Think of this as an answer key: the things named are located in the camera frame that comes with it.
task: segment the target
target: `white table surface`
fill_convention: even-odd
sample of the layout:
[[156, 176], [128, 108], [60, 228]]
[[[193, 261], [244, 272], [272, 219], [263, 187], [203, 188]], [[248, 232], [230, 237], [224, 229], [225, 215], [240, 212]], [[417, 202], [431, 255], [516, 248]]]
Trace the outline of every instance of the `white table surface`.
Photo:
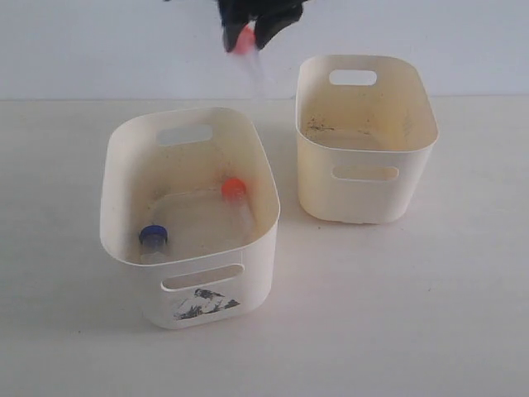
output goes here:
[[[529, 98], [432, 103], [441, 138], [385, 226], [299, 207], [292, 101], [0, 103], [0, 395], [527, 395]], [[210, 104], [247, 112], [268, 153], [274, 285], [252, 314], [165, 331], [99, 243], [107, 140]]]

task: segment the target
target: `sticker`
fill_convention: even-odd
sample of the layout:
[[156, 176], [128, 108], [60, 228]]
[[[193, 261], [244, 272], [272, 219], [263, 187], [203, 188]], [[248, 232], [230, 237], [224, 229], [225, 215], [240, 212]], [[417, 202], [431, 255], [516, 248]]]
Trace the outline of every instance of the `sticker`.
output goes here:
[[208, 289], [196, 289], [191, 298], [185, 299], [176, 309], [174, 318], [185, 320], [203, 314], [220, 312], [238, 306], [239, 302]]

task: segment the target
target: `blue bottle cap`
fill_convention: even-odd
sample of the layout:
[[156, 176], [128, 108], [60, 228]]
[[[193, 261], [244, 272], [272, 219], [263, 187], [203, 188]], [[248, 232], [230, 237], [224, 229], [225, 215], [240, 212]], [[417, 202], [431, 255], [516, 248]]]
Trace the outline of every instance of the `blue bottle cap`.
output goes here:
[[160, 225], [149, 225], [144, 227], [140, 232], [140, 244], [143, 244], [143, 241], [149, 236], [160, 236], [165, 242], [167, 242], [169, 238], [169, 234], [165, 227]]

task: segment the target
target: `red bottle cap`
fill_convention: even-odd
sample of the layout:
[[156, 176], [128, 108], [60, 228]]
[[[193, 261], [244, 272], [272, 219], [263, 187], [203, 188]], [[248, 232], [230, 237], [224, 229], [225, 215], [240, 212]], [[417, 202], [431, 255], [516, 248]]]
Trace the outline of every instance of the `red bottle cap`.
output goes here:
[[255, 48], [255, 33], [251, 27], [246, 25], [239, 34], [237, 44], [235, 44], [235, 48], [232, 52], [237, 55], [244, 55], [250, 52], [253, 48]]
[[246, 194], [246, 185], [239, 178], [230, 178], [221, 187], [222, 197], [228, 201], [240, 200]]

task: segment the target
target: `white wall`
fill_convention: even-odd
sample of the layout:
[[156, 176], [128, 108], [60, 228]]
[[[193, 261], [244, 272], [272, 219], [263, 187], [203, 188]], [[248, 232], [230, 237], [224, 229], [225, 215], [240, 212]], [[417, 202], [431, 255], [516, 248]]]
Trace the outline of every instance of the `white wall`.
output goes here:
[[[529, 93], [527, 0], [311, 0], [261, 53], [269, 96], [312, 55], [393, 55], [431, 94]], [[237, 98], [213, 0], [2, 0], [0, 98]]]

